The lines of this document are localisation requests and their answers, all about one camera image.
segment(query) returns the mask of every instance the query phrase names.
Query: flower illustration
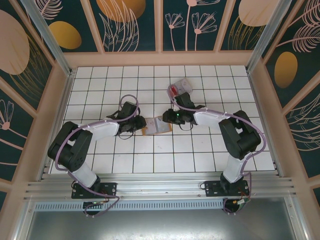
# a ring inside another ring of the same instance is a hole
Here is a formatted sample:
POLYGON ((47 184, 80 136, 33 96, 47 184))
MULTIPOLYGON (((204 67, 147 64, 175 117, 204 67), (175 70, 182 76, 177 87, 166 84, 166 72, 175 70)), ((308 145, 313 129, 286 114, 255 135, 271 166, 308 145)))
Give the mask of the flower illustration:
POLYGON ((194 50, 197 50, 197 37, 199 34, 212 33, 217 30, 217 25, 214 25, 216 20, 215 13, 204 13, 199 18, 199 13, 192 14, 192 25, 195 33, 194 50))
POLYGON ((0 100, 0 129, 8 130, 10 128, 10 121, 14 114, 15 105, 8 101, 7 107, 3 99, 0 100))
POLYGON ((179 13, 179 14, 174 13, 174 14, 172 14, 172 16, 170 13, 167 13, 165 15, 165 20, 170 28, 172 47, 173 47, 173 51, 175 51, 176 49, 175 49, 175 44, 174 44, 174 38, 172 35, 172 29, 177 29, 177 28, 183 27, 185 25, 185 22, 183 21, 181 13, 179 13))
POLYGON ((188 4, 188 13, 186 15, 186 28, 185 28, 185 50, 188 51, 188 26, 189 26, 189 15, 190 8, 195 6, 204 6, 204 5, 212 5, 219 3, 220 0, 186 0, 188 4))
POLYGON ((190 7, 195 7, 197 5, 211 5, 211 4, 217 4, 219 3, 220 0, 186 0, 186 3, 190 6, 190 7))

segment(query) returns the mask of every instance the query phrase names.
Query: white grid mat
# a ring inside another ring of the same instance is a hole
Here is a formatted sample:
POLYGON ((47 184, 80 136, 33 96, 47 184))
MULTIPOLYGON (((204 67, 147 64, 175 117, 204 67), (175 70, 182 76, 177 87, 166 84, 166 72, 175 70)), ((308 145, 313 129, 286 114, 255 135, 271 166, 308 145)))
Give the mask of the white grid mat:
MULTIPOLYGON (((171 107, 169 84, 183 77, 193 88, 195 105, 228 113, 243 110, 263 131, 244 66, 79 67, 63 122, 87 124, 103 119, 119 109, 119 100, 126 94, 137 96, 143 117, 161 116, 171 107)), ((218 125, 195 125, 187 131, 174 125, 172 132, 161 135, 142 136, 139 130, 127 140, 111 136, 92 142, 85 161, 97 174, 220 172, 228 155, 218 125)), ((245 167, 246 171, 274 169, 268 147, 245 167)), ((55 167, 49 172, 61 173, 55 167)))

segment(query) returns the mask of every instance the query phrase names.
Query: purple cable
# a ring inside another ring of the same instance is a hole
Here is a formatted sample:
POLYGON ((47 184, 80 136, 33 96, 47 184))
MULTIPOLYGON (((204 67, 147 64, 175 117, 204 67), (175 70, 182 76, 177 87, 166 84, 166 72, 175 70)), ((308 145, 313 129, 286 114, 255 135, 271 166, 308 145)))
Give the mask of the purple cable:
MULTIPOLYGON (((257 126, 253 125, 250 121, 248 121, 248 120, 246 120, 246 119, 244 119, 244 118, 242 118, 242 117, 240 117, 240 116, 233 115, 233 114, 231 114, 231 113, 227 113, 227 112, 224 112, 224 113, 223 113, 223 112, 216 111, 216 110, 211 110, 211 109, 191 109, 191 108, 186 108, 186 107, 180 106, 179 104, 177 104, 177 103, 175 102, 174 98, 173 98, 173 97, 171 96, 171 94, 170 94, 171 86, 172 86, 172 85, 169 85, 169 87, 167 88, 167 93, 168 93, 168 96, 169 96, 169 98, 170 98, 170 101, 171 101, 175 106, 177 106, 178 108, 183 109, 183 110, 186 110, 186 111, 190 111, 190 112, 209 112, 209 113, 213 113, 213 114, 218 114, 218 115, 222 115, 222 116, 227 116, 227 117, 231 117, 231 118, 234 118, 234 119, 238 119, 238 120, 244 122, 245 124, 248 124, 249 126, 251 126, 252 128, 254 128, 254 129, 259 133, 259 135, 261 136, 261 138, 262 138, 262 140, 263 140, 263 146, 262 146, 262 148, 261 148, 259 151, 255 152, 255 153, 252 153, 252 154, 250 154, 249 156, 247 156, 246 159, 244 160, 244 163, 242 164, 242 167, 241 167, 241 170, 240 170, 240 174, 241 174, 242 176, 245 177, 245 176, 248 176, 248 175, 249 175, 249 183, 250 183, 250 186, 249 186, 249 196, 248 196, 248 197, 250 198, 250 196, 251 196, 251 188, 252 188, 252 174, 251 174, 251 172, 248 172, 248 173, 244 174, 244 169, 245 169, 245 166, 246 166, 248 160, 249 160, 250 158, 253 158, 254 156, 262 153, 262 152, 265 150, 266 146, 267 146, 267 139, 266 139, 266 137, 264 136, 264 134, 262 133, 262 131, 261 131, 257 126)), ((223 200, 223 211, 224 211, 226 214, 227 214, 227 213, 231 213, 231 211, 230 211, 228 208, 226 208, 226 202, 227 202, 227 200, 228 200, 228 198, 225 198, 225 199, 223 200)))
MULTIPOLYGON (((86 125, 83 125, 83 126, 80 126, 78 127, 77 129, 73 130, 67 137, 66 139, 63 141, 62 145, 60 146, 56 156, 55 156, 55 168, 59 171, 65 171, 68 173, 68 175, 73 179, 75 180, 78 184, 80 184, 81 187, 83 187, 85 190, 87 190, 88 192, 92 193, 92 194, 95 194, 95 195, 98 195, 98 196, 102 196, 102 197, 105 197, 105 198, 112 198, 112 199, 117 199, 113 204, 111 204, 106 210, 104 211, 100 211, 99 213, 97 213, 96 215, 93 215, 91 216, 92 218, 94 218, 95 216, 98 217, 98 216, 101 216, 102 214, 104 214, 105 212, 107 212, 109 209, 111 209, 119 200, 120 198, 118 196, 113 196, 113 195, 108 195, 108 194, 103 194, 103 193, 99 193, 99 192, 95 192, 95 191, 92 191, 90 188, 86 187, 85 185, 82 184, 82 182, 80 182, 70 171, 68 171, 67 169, 65 168, 60 168, 58 166, 58 161, 59 161, 59 157, 60 157, 60 154, 63 150, 63 148, 65 147, 65 145, 68 143, 68 140, 78 131, 80 131, 81 129, 84 129, 84 128, 91 128, 91 127, 94 127, 96 125, 100 125, 100 124, 103 124, 103 123, 118 123, 118 122, 123 122, 123 121, 126 121, 132 117, 134 117, 138 111, 138 108, 139 108, 139 102, 138 102, 138 99, 131 95, 131 94, 127 94, 127 95, 124 95, 121 99, 120 99, 120 106, 122 106, 122 101, 124 98, 126 97, 133 97, 136 101, 136 108, 135 108, 135 111, 133 114, 131 114, 130 116, 124 118, 124 119, 118 119, 118 120, 100 120, 100 121, 96 121, 96 122, 92 122, 92 123, 89 123, 89 124, 86 124, 86 125)), ((87 209, 93 205, 96 205, 96 204, 91 204, 89 206, 87 206, 84 210, 84 213, 86 214, 86 216, 88 217, 88 213, 87 213, 87 209)))

